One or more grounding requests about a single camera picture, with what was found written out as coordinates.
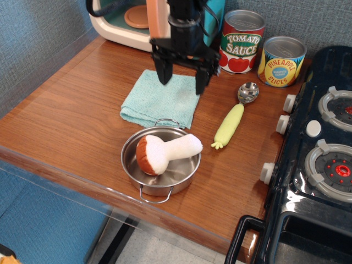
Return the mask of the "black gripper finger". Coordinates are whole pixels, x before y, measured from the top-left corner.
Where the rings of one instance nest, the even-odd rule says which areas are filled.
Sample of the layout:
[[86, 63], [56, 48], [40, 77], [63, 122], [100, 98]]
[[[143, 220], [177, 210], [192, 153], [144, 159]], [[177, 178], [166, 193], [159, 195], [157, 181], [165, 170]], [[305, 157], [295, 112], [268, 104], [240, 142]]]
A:
[[161, 84], [166, 85], [172, 77], [173, 64], [169, 60], [162, 58], [156, 53], [153, 53], [152, 57], [154, 60], [159, 81]]
[[196, 81], [196, 94], [200, 95], [204, 92], [205, 87], [209, 84], [210, 78], [213, 72], [212, 69], [199, 68], [196, 71], [195, 81]]

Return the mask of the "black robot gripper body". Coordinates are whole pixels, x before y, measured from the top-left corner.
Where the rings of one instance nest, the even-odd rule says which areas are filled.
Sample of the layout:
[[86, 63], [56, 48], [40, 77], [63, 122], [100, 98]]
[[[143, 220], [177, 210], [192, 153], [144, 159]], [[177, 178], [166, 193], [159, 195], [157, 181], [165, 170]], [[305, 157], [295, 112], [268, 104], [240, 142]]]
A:
[[209, 48], [203, 40], [204, 13], [207, 10], [219, 21], [207, 1], [167, 1], [169, 5], [168, 23], [170, 38], [152, 38], [152, 54], [156, 53], [172, 64], [185, 67], [212, 69], [213, 74], [219, 74], [219, 54]]

